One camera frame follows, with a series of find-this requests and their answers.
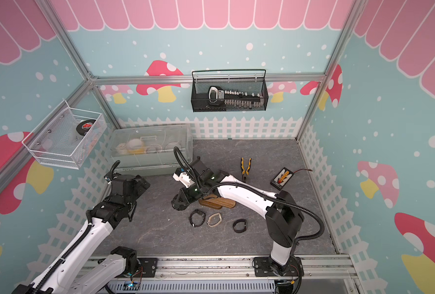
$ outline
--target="black cable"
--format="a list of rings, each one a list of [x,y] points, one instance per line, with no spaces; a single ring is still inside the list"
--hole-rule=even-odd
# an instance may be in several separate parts
[[[200,179],[196,175],[194,168],[192,168],[190,164],[186,161],[185,156],[183,156],[182,152],[180,151],[180,148],[175,146],[173,148],[173,154],[175,155],[175,159],[179,162],[181,168],[183,168],[183,170],[188,174],[188,176],[196,183],[198,190],[201,191],[202,186],[200,184]]]
[[[218,183],[218,184],[212,186],[209,189],[208,195],[211,194],[215,188],[220,187],[220,186],[235,186],[235,187],[241,187],[241,188],[247,189],[250,192],[253,192],[256,195],[262,197],[265,200],[269,200],[269,201],[274,202],[274,203],[279,203],[279,204],[282,204],[282,205],[285,205],[285,206],[288,206],[288,207],[297,208],[300,211],[304,212],[305,214],[309,215],[310,217],[314,218],[319,223],[319,231],[316,232],[315,234],[312,234],[312,235],[301,236],[301,237],[295,238],[294,242],[296,244],[299,241],[301,241],[301,240],[312,240],[312,239],[315,239],[315,238],[319,238],[324,233],[324,230],[325,230],[324,222],[320,219],[320,217],[318,215],[316,215],[315,213],[313,213],[312,211],[310,211],[307,208],[304,208],[304,207],[299,206],[297,204],[286,202],[284,200],[275,199],[275,198],[270,197],[270,196],[268,196],[268,195],[266,195],[266,194],[264,194],[264,193],[262,193],[262,192],[260,192],[260,191],[258,191],[256,189],[248,186],[248,185],[245,185],[243,183],[235,183],[235,182],[221,182],[221,183]]]
[[[47,280],[51,277],[51,275],[56,271],[56,269],[65,261],[66,257],[77,247],[80,242],[88,235],[92,228],[92,216],[90,215],[90,210],[87,210],[85,212],[85,215],[87,216],[88,225],[83,234],[72,244],[72,246],[69,247],[69,249],[66,250],[66,252],[54,263],[54,265],[50,268],[50,270],[44,275],[44,277],[39,281],[38,285],[36,286],[36,293],[38,290],[41,290],[41,288],[44,286],[44,284],[47,282]]]

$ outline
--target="plastic storage box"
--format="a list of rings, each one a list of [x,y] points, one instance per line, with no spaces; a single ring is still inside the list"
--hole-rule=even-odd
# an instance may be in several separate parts
[[[178,146],[188,162],[193,158],[192,134],[188,125],[146,126],[115,130],[110,147],[111,164],[120,160],[122,174],[158,175],[179,167],[173,154]]]

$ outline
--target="electronics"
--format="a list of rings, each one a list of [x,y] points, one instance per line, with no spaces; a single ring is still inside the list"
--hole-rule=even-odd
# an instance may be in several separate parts
[[[270,182],[270,185],[274,186],[278,190],[283,189],[285,184],[291,179],[291,177],[294,175],[291,170],[288,168],[283,168]]]

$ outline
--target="pink mushroom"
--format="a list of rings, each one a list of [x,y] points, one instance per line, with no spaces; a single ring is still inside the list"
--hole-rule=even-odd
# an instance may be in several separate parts
[[[279,103],[283,101],[283,92],[286,93],[296,93],[296,83],[295,82],[279,82],[279,83],[271,83],[267,87],[268,96],[272,96],[272,103]]]
[[[0,136],[0,168],[21,148],[22,139],[29,132],[9,133]],[[34,158],[16,174],[8,186],[0,193],[0,213],[14,212],[21,203],[25,193],[25,185],[32,185],[38,194],[43,193],[54,177],[54,170],[41,166]]]
[[[151,63],[145,76],[183,76],[183,73],[172,64],[163,60],[155,60]],[[155,91],[159,93],[159,102],[174,102],[177,97],[172,92],[171,86],[188,88],[190,84],[157,84],[157,85],[138,85],[136,91],[141,95],[149,95]]]
[[[388,208],[393,208],[396,205],[399,197],[399,179],[393,167],[387,164],[360,161],[358,162],[358,171],[357,176],[362,174],[368,178],[360,183],[366,197],[372,199],[379,190]]]
[[[100,90],[108,101],[111,101],[111,97],[113,96],[116,104],[126,103],[126,99],[123,97],[122,93],[133,93],[128,85],[102,85]]]
[[[402,261],[415,284],[424,293],[435,293],[435,225],[412,215],[394,216],[397,230],[422,255],[402,255]]]
[[[324,93],[322,94],[322,98],[319,101],[320,110],[325,110],[325,103],[327,102],[327,99],[329,97],[331,98],[332,106],[334,108],[338,106],[338,103],[340,102],[340,96],[342,95],[342,82],[342,68],[340,67],[340,65],[337,65],[334,74],[332,75],[332,78],[329,81],[329,84],[327,85],[327,88],[325,89]],[[317,90],[317,85],[318,83],[315,81],[307,83],[301,89],[301,94],[310,95],[315,93],[315,91]]]

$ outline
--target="black bracket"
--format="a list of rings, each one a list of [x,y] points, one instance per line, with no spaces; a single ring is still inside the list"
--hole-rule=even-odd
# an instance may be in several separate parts
[[[280,272],[278,274],[273,271],[274,266],[272,266],[272,262],[268,259],[268,257],[255,257],[252,264],[255,268],[256,277],[297,277],[297,272],[294,267],[297,267],[302,277],[304,276],[301,259],[295,256],[290,256],[290,259],[285,265],[285,272]]]

